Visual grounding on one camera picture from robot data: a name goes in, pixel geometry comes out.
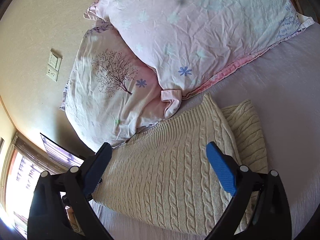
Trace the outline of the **pink flower print pillow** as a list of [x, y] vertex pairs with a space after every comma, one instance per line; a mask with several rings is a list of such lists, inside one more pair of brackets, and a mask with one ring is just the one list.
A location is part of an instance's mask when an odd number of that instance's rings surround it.
[[183, 98], [313, 25], [290, 0], [96, 0], [84, 17], [110, 21], [160, 86]]

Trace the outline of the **white tree print pillow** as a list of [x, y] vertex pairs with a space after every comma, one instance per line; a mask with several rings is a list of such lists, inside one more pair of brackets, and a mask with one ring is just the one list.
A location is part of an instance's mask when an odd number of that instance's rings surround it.
[[181, 101], [181, 92], [163, 90], [110, 21], [99, 19], [81, 40], [61, 109], [80, 140], [97, 151], [172, 117]]

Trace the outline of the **window with brown frame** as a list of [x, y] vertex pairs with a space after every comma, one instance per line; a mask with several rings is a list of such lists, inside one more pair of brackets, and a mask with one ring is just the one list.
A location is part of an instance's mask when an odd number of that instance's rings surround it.
[[34, 190], [41, 172], [65, 172], [65, 168], [48, 154], [17, 132], [14, 136], [1, 172], [1, 204], [8, 226], [27, 239], [27, 224]]

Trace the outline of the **white wall switch socket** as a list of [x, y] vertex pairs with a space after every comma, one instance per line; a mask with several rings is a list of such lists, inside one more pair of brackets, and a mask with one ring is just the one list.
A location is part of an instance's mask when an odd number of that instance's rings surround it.
[[46, 75], [53, 81], [57, 81], [61, 66], [62, 56], [55, 50], [50, 50], [49, 60], [47, 64]]

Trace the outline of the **lilac bed sheet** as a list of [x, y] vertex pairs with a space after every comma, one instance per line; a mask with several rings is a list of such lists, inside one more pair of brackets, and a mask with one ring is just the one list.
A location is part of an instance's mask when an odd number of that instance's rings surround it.
[[270, 169], [291, 209], [293, 235], [319, 205], [319, 24], [281, 42], [208, 89], [219, 107], [251, 100]]

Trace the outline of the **dark framed monitor screen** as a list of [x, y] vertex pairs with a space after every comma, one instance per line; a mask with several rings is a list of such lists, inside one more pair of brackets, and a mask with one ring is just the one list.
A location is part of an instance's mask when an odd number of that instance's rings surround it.
[[55, 162], [66, 167], [67, 169], [71, 168], [72, 166], [80, 167], [83, 164], [85, 160], [84, 158], [80, 158], [79, 156], [72, 154], [68, 150], [53, 142], [44, 134], [41, 133], [40, 136], [50, 159], [53, 159]]

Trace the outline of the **beige cable knit sweater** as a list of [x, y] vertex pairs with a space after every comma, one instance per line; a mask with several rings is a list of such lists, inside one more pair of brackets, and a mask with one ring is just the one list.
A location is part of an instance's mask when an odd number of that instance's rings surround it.
[[115, 148], [93, 199], [150, 225], [206, 236], [231, 200], [208, 161], [209, 142], [254, 172], [268, 170], [252, 102], [219, 108], [206, 94], [198, 106]]

